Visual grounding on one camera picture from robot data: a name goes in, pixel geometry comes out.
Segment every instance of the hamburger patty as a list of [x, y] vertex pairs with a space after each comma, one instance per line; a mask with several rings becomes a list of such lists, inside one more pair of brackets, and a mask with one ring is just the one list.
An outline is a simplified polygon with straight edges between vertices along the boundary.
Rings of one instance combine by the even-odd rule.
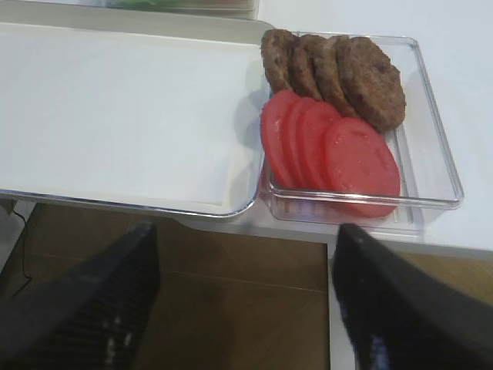
[[312, 51], [324, 41], [325, 38], [316, 35], [301, 36], [294, 44], [289, 63], [294, 91], [301, 96], [309, 96], [315, 100], [322, 100], [322, 95], [314, 77]]
[[313, 53], [315, 76], [325, 101], [334, 105], [344, 117], [359, 117], [353, 106], [347, 101], [339, 83], [337, 50], [344, 47], [348, 42], [348, 36], [332, 36], [315, 46]]
[[377, 131], [398, 127], [406, 99], [401, 73], [369, 38], [355, 37], [337, 50], [339, 80], [356, 112]]
[[262, 38], [262, 60], [265, 76], [274, 93], [291, 89], [289, 62], [297, 37], [285, 29], [271, 29]]

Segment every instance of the brown floor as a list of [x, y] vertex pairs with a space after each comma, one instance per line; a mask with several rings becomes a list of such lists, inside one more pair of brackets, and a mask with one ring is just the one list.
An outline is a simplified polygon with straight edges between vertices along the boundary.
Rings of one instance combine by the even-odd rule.
[[[138, 220], [129, 214], [37, 206], [29, 221], [23, 292], [100, 251]], [[161, 291], [136, 369], [327, 369], [325, 246], [158, 226]], [[493, 261], [404, 255], [493, 304]], [[0, 275], [0, 298], [23, 283], [21, 248]]]

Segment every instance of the red tomato slice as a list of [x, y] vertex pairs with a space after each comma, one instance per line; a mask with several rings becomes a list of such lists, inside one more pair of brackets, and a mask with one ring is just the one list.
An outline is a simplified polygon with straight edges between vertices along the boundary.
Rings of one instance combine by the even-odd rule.
[[305, 112], [316, 101], [311, 98], [301, 98], [295, 102], [284, 117], [280, 139], [286, 157], [287, 169], [294, 179], [296, 187], [307, 187], [304, 174], [301, 169], [300, 153], [297, 140], [297, 122], [302, 120]]
[[[401, 176], [384, 138], [368, 123], [343, 118], [331, 125], [324, 136], [324, 178], [334, 191], [396, 197]], [[394, 206], [342, 203], [352, 214], [383, 217]]]
[[263, 107], [260, 119], [260, 133], [265, 156], [274, 178], [282, 187], [296, 186], [286, 166], [280, 131], [287, 110], [299, 99], [300, 97], [292, 90], [279, 91]]
[[297, 144], [300, 165], [307, 187], [329, 190], [323, 172], [322, 145], [325, 130], [341, 118], [339, 112], [329, 103], [317, 102], [310, 106], [297, 121]]

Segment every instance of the white table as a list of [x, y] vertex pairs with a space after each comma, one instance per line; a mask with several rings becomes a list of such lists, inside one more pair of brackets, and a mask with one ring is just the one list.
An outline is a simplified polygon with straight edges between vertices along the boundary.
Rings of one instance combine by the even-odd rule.
[[[417, 39], [464, 187], [464, 203], [419, 237], [375, 234], [400, 251], [483, 257], [493, 220], [493, 3], [471, 0], [260, 0], [259, 19], [291, 31], [405, 35]], [[335, 241], [336, 227], [276, 220], [259, 201], [229, 223], [183, 221], [201, 230]]]

